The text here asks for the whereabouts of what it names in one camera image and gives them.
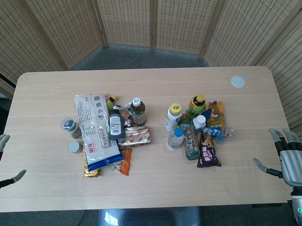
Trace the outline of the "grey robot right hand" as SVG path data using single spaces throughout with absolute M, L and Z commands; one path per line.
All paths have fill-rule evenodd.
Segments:
M 284 128 L 283 132 L 272 128 L 269 129 L 269 133 L 274 140 L 282 170 L 269 169 L 256 158 L 253 159 L 254 163 L 261 171 L 282 178 L 288 186 L 302 187 L 301 140 L 288 128 Z

